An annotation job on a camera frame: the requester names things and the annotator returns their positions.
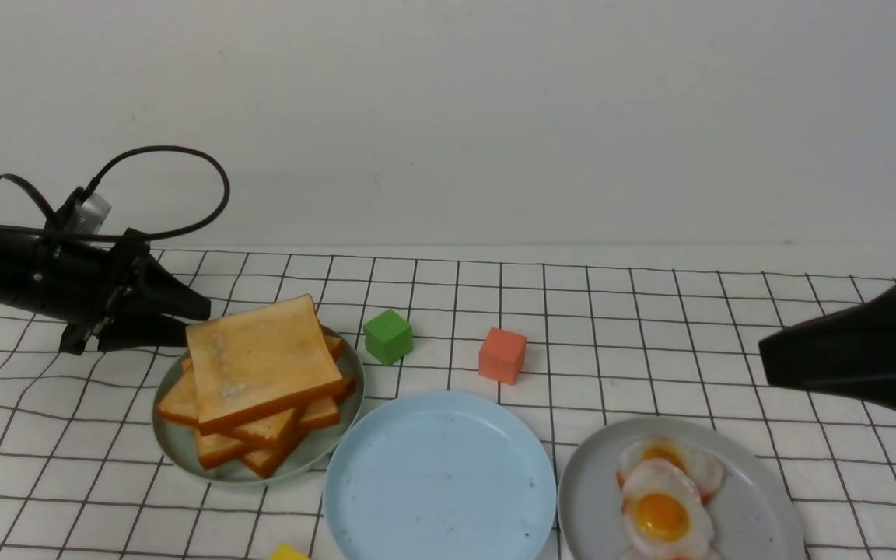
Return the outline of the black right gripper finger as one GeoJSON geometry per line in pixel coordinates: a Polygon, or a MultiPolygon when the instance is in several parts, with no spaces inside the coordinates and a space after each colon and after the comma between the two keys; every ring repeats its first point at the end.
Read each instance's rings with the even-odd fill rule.
{"type": "Polygon", "coordinates": [[[874,300],[758,342],[771,385],[800,390],[896,382],[896,304],[874,300]]]}

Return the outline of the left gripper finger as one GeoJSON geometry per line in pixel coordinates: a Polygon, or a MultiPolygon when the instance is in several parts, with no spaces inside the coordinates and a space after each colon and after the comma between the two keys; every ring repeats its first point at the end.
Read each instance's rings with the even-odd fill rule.
{"type": "Polygon", "coordinates": [[[138,311],[206,321],[211,316],[211,302],[195,292],[145,255],[136,263],[136,309],[138,311]]]}
{"type": "Polygon", "coordinates": [[[96,334],[97,350],[103,353],[126,348],[183,348],[187,324],[160,314],[117,315],[96,334]]]}

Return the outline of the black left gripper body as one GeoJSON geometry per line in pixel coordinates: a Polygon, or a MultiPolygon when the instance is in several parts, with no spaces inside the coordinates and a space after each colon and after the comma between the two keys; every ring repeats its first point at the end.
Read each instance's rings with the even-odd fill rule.
{"type": "Polygon", "coordinates": [[[124,327],[142,311],[150,244],[136,230],[110,248],[42,236],[34,244],[36,312],[65,323],[61,353],[82,354],[89,338],[101,352],[128,347],[124,327]]]}

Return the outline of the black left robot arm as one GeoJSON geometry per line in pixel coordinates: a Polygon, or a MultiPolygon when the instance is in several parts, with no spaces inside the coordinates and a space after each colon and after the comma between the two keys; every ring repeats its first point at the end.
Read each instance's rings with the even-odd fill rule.
{"type": "MultiPolygon", "coordinates": [[[[185,344],[185,320],[211,304],[156,263],[129,233],[110,249],[0,226],[0,304],[65,323],[61,353],[185,344]]],[[[768,382],[834,391],[896,380],[896,286],[874,301],[786,327],[758,345],[768,382]]]]}

